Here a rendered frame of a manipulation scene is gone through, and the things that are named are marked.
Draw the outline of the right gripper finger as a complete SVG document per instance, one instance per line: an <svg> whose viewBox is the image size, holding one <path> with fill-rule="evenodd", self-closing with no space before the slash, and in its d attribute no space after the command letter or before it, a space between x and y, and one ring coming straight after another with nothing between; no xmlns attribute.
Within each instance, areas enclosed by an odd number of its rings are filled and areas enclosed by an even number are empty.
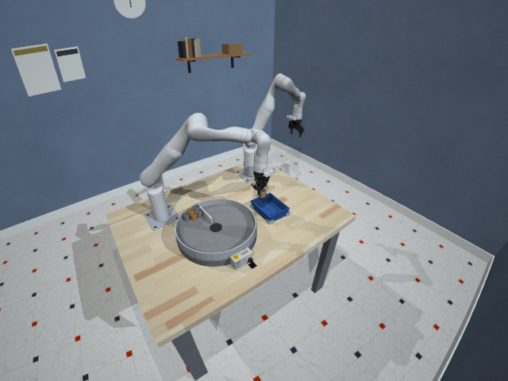
<svg viewBox="0 0 508 381"><path fill-rule="evenodd" d="M251 185L252 185L252 187L253 187L255 190L257 190L257 194L258 194L259 196L261 196L261 195L262 195L262 182L263 182L263 180L261 179L261 180L260 180L260 185L256 184L256 181L255 181L254 183L252 183L252 184L251 184Z"/></svg>
<svg viewBox="0 0 508 381"><path fill-rule="evenodd" d="M267 182L269 180L270 176L268 176L267 178L264 178L264 182L262 184L262 192L264 192L264 187L267 186Z"/></svg>

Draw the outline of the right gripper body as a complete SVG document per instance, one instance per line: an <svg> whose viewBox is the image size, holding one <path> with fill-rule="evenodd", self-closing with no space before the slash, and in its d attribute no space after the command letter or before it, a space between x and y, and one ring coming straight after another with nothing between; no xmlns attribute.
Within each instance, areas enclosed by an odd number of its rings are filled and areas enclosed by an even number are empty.
<svg viewBox="0 0 508 381"><path fill-rule="evenodd" d="M262 179L263 182L264 182L264 178L267 178L267 177L264 177L264 173L258 173L258 172L255 172L254 169L253 169L253 174L255 176L255 179L254 181L256 181L256 184L260 185L260 180Z"/></svg>

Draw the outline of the blue open-top crate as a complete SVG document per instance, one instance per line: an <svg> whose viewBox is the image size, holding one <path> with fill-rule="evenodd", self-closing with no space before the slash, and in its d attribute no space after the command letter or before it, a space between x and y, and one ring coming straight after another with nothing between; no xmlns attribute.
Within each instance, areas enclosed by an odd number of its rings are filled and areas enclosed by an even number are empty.
<svg viewBox="0 0 508 381"><path fill-rule="evenodd" d="M272 193L266 194L265 198L255 198L250 201L253 209L266 221L276 221L285 217L289 212L289 207L281 202Z"/></svg>

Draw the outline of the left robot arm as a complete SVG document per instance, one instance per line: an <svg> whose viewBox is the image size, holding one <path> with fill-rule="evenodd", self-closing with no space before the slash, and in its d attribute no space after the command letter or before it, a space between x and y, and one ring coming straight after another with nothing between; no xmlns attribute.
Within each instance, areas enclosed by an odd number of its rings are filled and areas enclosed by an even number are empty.
<svg viewBox="0 0 508 381"><path fill-rule="evenodd" d="M269 120L270 116L272 115L275 109L275 93L277 89L287 92L290 96L293 97L292 98L293 100L300 101L300 103L294 104L293 114L291 116L287 115L287 118L293 121L302 119L302 107L306 99L306 94L304 92L300 92L298 88L295 89L292 80L287 76L279 73L274 78L264 101L262 102L260 108L257 111L255 123L252 129L260 129L260 130L264 129L264 126L267 124L267 121ZM244 174L246 176L254 176L253 164L256 144L252 142L248 144L243 144L243 149L244 149Z"/></svg>

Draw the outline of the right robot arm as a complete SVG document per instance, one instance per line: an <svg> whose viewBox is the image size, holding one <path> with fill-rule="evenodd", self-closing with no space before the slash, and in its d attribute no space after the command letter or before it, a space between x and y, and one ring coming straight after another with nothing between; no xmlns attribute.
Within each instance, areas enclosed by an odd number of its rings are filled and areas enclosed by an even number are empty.
<svg viewBox="0 0 508 381"><path fill-rule="evenodd" d="M257 149L254 152L254 171L264 173L264 177L277 172L277 167L268 166L271 138L263 130L241 127L210 129L204 114L192 114L164 146L152 164L140 174L141 184L148 187L148 199L156 221L166 221L170 217L162 174L182 157L191 139L196 141L234 141L244 144L250 141L254 142L257 144Z"/></svg>

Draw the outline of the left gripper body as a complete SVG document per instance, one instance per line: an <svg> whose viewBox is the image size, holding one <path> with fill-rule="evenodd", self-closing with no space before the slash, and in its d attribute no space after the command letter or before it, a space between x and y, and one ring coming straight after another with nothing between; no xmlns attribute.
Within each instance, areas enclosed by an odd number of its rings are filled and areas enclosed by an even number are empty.
<svg viewBox="0 0 508 381"><path fill-rule="evenodd" d="M301 122L302 122L302 119L296 120L296 121L292 120L292 125L294 124L294 129L296 129L296 127L295 127L296 125L298 126L298 128L300 128Z"/></svg>

